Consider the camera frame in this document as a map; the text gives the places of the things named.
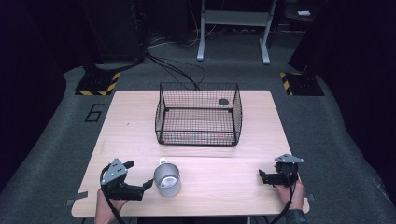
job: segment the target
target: black wire basket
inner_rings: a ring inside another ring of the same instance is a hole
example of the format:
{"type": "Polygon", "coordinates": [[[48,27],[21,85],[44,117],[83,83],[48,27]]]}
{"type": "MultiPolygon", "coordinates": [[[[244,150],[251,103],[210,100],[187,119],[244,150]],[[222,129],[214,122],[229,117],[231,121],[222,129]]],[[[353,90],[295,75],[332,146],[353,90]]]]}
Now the black wire basket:
{"type": "Polygon", "coordinates": [[[241,129],[236,83],[161,83],[155,118],[160,144],[236,146],[241,129]]]}

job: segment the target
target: dark background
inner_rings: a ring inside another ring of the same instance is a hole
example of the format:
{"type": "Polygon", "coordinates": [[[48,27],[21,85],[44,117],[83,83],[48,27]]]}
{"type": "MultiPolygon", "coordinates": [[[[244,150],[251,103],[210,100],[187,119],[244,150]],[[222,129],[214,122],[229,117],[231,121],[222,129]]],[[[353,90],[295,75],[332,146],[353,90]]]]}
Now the dark background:
{"type": "MultiPolygon", "coordinates": [[[[199,1],[191,2],[199,13],[199,1]]],[[[229,6],[256,8],[254,1],[237,2],[229,6]]],[[[314,22],[297,48],[293,57],[298,62],[290,61],[298,68],[312,63],[312,55],[323,59],[318,75],[332,90],[349,134],[395,203],[394,7],[390,1],[330,0],[327,16],[314,22]],[[316,43],[328,47],[321,51],[316,43]]],[[[103,55],[77,0],[2,1],[0,10],[2,189],[62,101],[63,73],[82,66],[81,60],[102,63],[103,55]]],[[[191,19],[186,20],[188,31],[191,19]]]]}

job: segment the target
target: metal mug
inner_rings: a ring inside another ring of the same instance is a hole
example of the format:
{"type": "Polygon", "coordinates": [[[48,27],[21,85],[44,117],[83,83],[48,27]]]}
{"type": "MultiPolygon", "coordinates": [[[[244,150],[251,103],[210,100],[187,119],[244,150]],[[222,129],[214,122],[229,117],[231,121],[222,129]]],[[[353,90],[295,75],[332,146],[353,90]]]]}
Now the metal mug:
{"type": "Polygon", "coordinates": [[[167,162],[166,158],[160,158],[160,165],[154,171],[154,183],[162,196],[173,197],[177,195],[181,188],[178,168],[167,162]]]}

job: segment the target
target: wooden table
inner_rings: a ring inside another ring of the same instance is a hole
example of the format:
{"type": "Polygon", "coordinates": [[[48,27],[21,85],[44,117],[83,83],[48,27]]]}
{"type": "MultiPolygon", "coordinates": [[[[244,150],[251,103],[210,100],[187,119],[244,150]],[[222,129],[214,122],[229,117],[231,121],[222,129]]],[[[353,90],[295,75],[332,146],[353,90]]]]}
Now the wooden table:
{"type": "MultiPolygon", "coordinates": [[[[99,134],[76,200],[74,217],[94,217],[102,169],[119,158],[134,161],[125,182],[141,186],[153,177],[160,157],[177,165],[181,191],[161,196],[153,185],[142,201],[128,202],[126,217],[257,216],[280,213],[283,205],[275,188],[264,185],[259,169],[276,172],[274,158],[290,153],[269,91],[240,91],[242,134],[235,147],[164,146],[157,142],[154,121],[158,91],[117,91],[99,134]]],[[[309,204],[305,201],[304,211],[309,204]]]]}

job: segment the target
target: mug handle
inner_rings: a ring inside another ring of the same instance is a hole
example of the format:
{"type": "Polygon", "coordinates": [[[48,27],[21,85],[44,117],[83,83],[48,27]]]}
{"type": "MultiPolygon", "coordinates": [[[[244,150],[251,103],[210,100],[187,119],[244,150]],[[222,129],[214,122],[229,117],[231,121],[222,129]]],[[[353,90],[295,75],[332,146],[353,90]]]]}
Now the mug handle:
{"type": "Polygon", "coordinates": [[[166,158],[165,157],[161,157],[160,158],[160,165],[167,163],[166,158]]]}

